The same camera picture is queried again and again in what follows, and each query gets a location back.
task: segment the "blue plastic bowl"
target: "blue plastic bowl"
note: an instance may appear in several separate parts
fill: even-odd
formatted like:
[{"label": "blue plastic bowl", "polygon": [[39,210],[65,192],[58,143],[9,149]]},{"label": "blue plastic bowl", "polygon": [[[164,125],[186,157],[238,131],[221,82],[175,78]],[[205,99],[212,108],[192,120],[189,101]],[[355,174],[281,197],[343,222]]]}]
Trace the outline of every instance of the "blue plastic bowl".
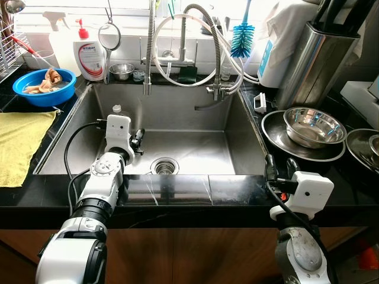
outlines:
[{"label": "blue plastic bowl", "polygon": [[23,92],[23,90],[25,90],[28,86],[37,86],[41,84],[42,80],[45,79],[45,74],[47,72],[47,69],[42,69],[18,78],[13,84],[13,91],[15,91],[19,96],[25,97],[30,104],[37,107],[53,107],[61,104],[62,102],[68,101],[75,93],[76,76],[70,70],[55,70],[62,76],[62,81],[69,82],[66,86],[60,88],[59,90],[49,93],[34,94]]}]

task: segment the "electrical cord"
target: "electrical cord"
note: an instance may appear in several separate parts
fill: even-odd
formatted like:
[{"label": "electrical cord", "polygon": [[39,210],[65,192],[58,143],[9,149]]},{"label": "electrical cord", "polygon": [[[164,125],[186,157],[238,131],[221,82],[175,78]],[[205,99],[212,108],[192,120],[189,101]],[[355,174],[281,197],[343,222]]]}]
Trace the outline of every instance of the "electrical cord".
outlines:
[{"label": "electrical cord", "polygon": [[73,185],[73,182],[75,179],[81,177],[82,175],[84,175],[85,173],[88,173],[89,172],[89,169],[86,169],[84,170],[83,172],[79,173],[78,175],[76,175],[75,177],[73,177],[70,182],[69,182],[69,186],[67,188],[67,196],[68,196],[68,199],[69,199],[69,206],[70,206],[70,216],[72,215],[72,211],[73,211],[73,206],[72,206],[72,202],[71,202],[71,194],[70,194],[70,188],[71,186]]},{"label": "electrical cord", "polygon": [[[71,144],[72,140],[75,138],[75,136],[77,135],[77,133],[80,132],[80,130],[82,130],[82,129],[86,128],[86,127],[89,127],[89,126],[100,126],[100,122],[98,120],[96,122],[91,122],[91,123],[88,123],[88,124],[85,124],[85,125],[79,127],[77,130],[74,131],[74,133],[71,135],[69,141],[67,142],[67,145],[66,145],[66,148],[65,148],[65,153],[63,155],[63,159],[65,161],[65,168],[66,168],[67,174],[69,175],[70,180],[72,180],[72,174],[71,174],[69,163],[68,163],[68,159],[67,159],[70,144]],[[75,194],[75,201],[77,201],[78,200],[78,192],[76,191],[75,184],[73,184],[73,191],[74,191],[74,194]]]},{"label": "electrical cord", "polygon": [[338,284],[338,278],[337,278],[337,274],[336,274],[336,271],[334,269],[334,267],[332,266],[332,262],[330,261],[330,258],[329,258],[329,253],[327,252],[324,244],[321,242],[320,238],[318,235],[316,235],[316,233],[313,231],[312,227],[306,223],[303,219],[301,219],[298,215],[296,215],[292,210],[290,210],[286,204],[284,204],[282,202],[282,200],[280,200],[280,198],[275,194],[274,190],[272,189],[271,185],[270,185],[270,181],[267,181],[266,182],[266,188],[267,188],[267,191],[268,193],[270,193],[271,197],[274,199],[274,201],[284,210],[284,212],[290,214],[296,221],[298,221],[303,227],[304,229],[306,229],[308,231],[308,233],[314,238],[314,240],[316,241],[316,243],[319,245],[321,251],[323,252],[324,256],[325,256],[325,259],[326,259],[326,263],[330,264],[330,265],[327,265],[327,267],[330,269],[330,272],[332,274],[332,277],[333,277],[333,281],[332,281],[332,284]]}]

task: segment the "yellow towel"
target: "yellow towel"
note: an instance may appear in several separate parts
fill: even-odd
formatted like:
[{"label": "yellow towel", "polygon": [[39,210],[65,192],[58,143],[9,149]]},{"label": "yellow towel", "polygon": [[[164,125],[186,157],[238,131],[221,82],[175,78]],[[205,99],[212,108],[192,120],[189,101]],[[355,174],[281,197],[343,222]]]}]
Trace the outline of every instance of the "yellow towel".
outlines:
[{"label": "yellow towel", "polygon": [[56,112],[0,114],[0,187],[21,186]]}]

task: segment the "drain strainer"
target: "drain strainer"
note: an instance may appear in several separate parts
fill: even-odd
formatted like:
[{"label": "drain strainer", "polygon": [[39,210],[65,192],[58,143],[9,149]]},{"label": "drain strainer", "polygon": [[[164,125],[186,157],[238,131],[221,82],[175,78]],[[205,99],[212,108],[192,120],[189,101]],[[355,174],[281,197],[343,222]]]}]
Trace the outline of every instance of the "drain strainer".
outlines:
[{"label": "drain strainer", "polygon": [[153,175],[176,175],[179,164],[172,158],[162,157],[152,163],[151,170]]}]

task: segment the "small steel bowl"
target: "small steel bowl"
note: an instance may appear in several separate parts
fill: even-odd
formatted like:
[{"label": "small steel bowl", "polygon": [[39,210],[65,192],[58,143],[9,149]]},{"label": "small steel bowl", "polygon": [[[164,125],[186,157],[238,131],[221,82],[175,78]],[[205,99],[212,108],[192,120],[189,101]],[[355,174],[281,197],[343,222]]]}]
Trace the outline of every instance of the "small steel bowl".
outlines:
[{"label": "small steel bowl", "polygon": [[126,81],[133,74],[133,71],[134,66],[129,63],[115,64],[109,68],[109,72],[118,81]]},{"label": "small steel bowl", "polygon": [[345,127],[322,111],[295,107],[284,112],[287,135],[307,148],[319,149],[346,139]]},{"label": "small steel bowl", "polygon": [[368,144],[374,154],[379,156],[379,134],[371,136],[368,139]]}]

